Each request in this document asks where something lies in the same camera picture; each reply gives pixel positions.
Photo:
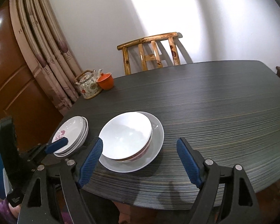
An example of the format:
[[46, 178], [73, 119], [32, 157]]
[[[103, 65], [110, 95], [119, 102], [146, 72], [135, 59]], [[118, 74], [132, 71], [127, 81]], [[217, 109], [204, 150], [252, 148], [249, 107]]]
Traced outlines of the brown wooden door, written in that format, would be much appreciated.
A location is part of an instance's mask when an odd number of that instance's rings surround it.
[[63, 118], [23, 58], [5, 1], [0, 7], [0, 119], [7, 116], [13, 118], [21, 152], [46, 144]]

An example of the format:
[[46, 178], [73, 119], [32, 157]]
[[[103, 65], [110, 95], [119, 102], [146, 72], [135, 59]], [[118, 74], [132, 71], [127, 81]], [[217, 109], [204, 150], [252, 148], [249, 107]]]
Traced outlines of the beige patterned curtain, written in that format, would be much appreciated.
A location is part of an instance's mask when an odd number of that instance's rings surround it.
[[9, 12], [28, 68], [54, 107], [65, 115], [79, 98], [75, 78], [82, 70], [49, 0], [9, 0]]

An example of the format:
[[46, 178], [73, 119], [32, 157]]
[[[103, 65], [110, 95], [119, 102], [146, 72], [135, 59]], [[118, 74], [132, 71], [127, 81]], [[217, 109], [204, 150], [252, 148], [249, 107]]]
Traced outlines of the large white plate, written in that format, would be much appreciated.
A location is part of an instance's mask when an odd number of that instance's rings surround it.
[[148, 112], [138, 111], [147, 116], [152, 125], [153, 136], [150, 146], [145, 154], [132, 162], [117, 162], [101, 155], [99, 162], [108, 170], [117, 173], [130, 173], [138, 171], [149, 165], [159, 154], [164, 142], [164, 129], [160, 120]]

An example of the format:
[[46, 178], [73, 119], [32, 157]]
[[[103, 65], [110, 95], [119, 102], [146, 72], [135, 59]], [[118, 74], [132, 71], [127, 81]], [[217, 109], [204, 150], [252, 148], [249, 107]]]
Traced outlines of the wooden chair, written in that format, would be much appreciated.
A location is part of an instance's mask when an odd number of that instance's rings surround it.
[[181, 61], [178, 55], [176, 43], [174, 41], [176, 38], [178, 38], [177, 32], [168, 32], [147, 36], [144, 38], [138, 38], [118, 45], [117, 50], [121, 51], [123, 56], [125, 75], [131, 74], [131, 65], [128, 50], [134, 47], [138, 48], [142, 71], [148, 71], [148, 62], [155, 62], [155, 66], [157, 68], [163, 68], [161, 58], [162, 54], [160, 53], [161, 50], [158, 47], [158, 45], [161, 44], [162, 41], [168, 41], [169, 43], [173, 66], [180, 65]]

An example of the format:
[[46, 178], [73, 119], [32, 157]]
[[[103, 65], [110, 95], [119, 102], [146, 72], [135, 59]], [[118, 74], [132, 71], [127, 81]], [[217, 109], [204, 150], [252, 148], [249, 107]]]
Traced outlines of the white floral bowl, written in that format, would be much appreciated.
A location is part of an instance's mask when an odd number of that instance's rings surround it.
[[102, 155], [122, 160], [141, 151], [152, 136], [152, 125], [147, 116], [139, 112], [126, 112], [109, 120], [101, 129]]

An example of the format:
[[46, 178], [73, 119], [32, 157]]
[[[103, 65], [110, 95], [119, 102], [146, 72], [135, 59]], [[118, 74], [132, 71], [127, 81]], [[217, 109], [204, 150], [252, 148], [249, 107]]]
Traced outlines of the orange lidded cup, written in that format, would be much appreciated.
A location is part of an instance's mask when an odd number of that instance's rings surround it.
[[114, 79], [111, 73], [102, 73], [100, 77], [97, 79], [98, 85], [103, 90], [110, 90], [114, 87]]

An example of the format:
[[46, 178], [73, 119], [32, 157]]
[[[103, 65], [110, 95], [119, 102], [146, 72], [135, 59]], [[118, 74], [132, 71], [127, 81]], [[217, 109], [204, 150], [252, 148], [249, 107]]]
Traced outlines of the floral ceramic teapot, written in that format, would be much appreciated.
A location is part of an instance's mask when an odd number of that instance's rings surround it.
[[97, 80], [102, 74], [102, 69], [85, 70], [75, 78], [75, 84], [85, 100], [94, 98], [101, 91], [102, 88], [97, 83]]

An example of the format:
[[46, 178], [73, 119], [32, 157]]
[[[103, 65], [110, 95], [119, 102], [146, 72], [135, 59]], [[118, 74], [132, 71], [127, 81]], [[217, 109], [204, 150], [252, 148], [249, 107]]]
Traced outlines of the white bowl red rim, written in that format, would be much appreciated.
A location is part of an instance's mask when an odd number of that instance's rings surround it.
[[130, 144], [125, 144], [122, 147], [122, 149], [124, 150], [124, 155], [126, 157], [122, 158], [122, 159], [115, 159], [115, 161], [117, 161], [117, 162], [132, 162], [132, 161], [137, 160], [140, 157], [142, 157], [145, 154], [145, 152], [147, 152], [147, 150], [150, 146], [152, 136], [153, 136], [153, 131], [151, 131], [150, 138], [148, 139], [146, 144], [141, 149], [139, 148], [140, 144], [136, 143], [136, 142], [132, 142]]

